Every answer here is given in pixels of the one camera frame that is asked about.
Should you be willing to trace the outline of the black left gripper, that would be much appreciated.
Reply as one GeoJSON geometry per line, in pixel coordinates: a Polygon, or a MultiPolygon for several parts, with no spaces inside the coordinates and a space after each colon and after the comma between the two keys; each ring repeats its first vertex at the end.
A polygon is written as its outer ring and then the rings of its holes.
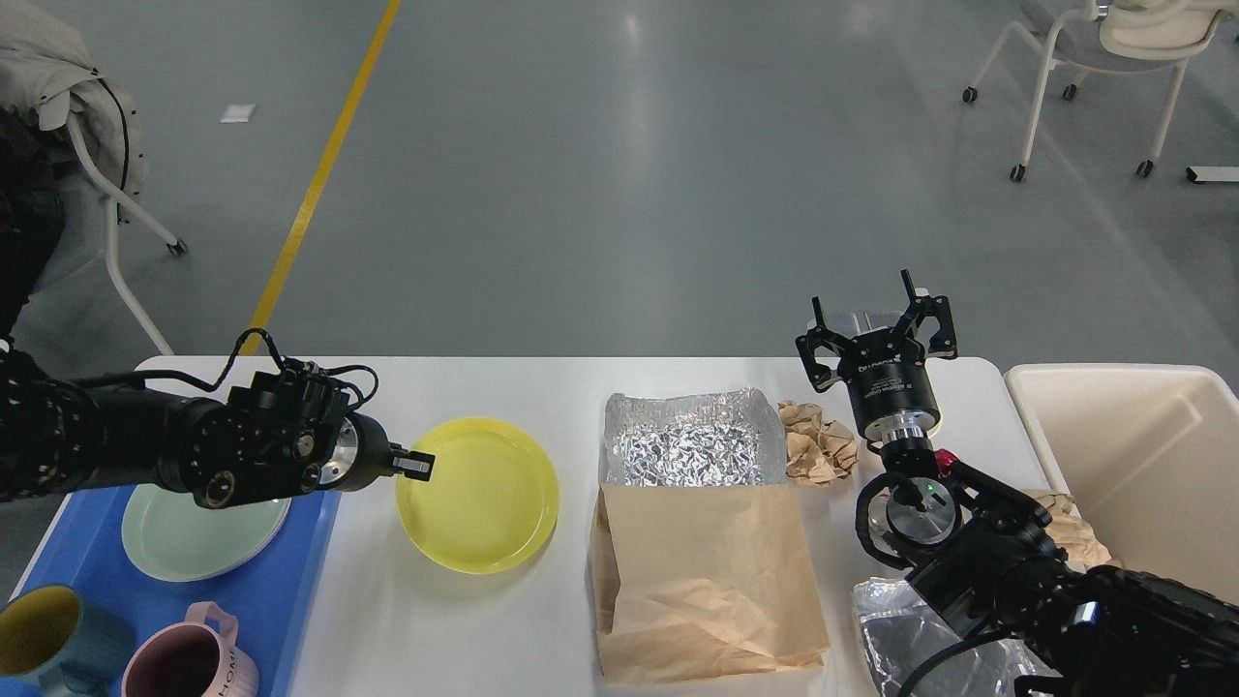
{"type": "Polygon", "coordinates": [[[335,449],[321,467],[318,488],[356,493],[389,475],[430,482],[436,462],[437,456],[421,451],[392,449],[392,442],[375,418],[366,413],[347,413],[335,449]]]}

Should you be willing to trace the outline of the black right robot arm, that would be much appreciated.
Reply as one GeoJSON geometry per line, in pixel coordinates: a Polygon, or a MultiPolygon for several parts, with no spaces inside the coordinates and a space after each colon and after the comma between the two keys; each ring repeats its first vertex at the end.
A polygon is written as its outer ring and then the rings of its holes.
{"type": "Polygon", "coordinates": [[[1049,669],[1014,678],[1017,696],[1234,696],[1235,605],[1115,565],[1070,569],[1038,501],[932,444],[940,410],[926,361],[957,358],[952,305],[908,270],[901,279],[908,305],[892,326],[839,334],[814,297],[794,340],[814,391],[845,384],[857,433],[882,463],[857,495],[859,542],[903,569],[957,635],[900,695],[958,654],[1017,639],[1049,669]]]}

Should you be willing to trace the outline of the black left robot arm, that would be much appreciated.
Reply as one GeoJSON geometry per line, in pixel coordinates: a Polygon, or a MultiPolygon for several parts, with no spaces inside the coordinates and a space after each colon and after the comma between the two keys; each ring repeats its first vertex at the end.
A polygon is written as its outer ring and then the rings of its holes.
{"type": "Polygon", "coordinates": [[[385,475],[430,479],[435,456],[404,449],[362,413],[373,392],[344,380],[349,366],[296,360],[266,331],[254,336],[275,371],[256,371],[222,402],[211,397],[221,383],[186,371],[69,383],[4,345],[2,500],[151,484],[225,510],[353,493],[385,475]]]}

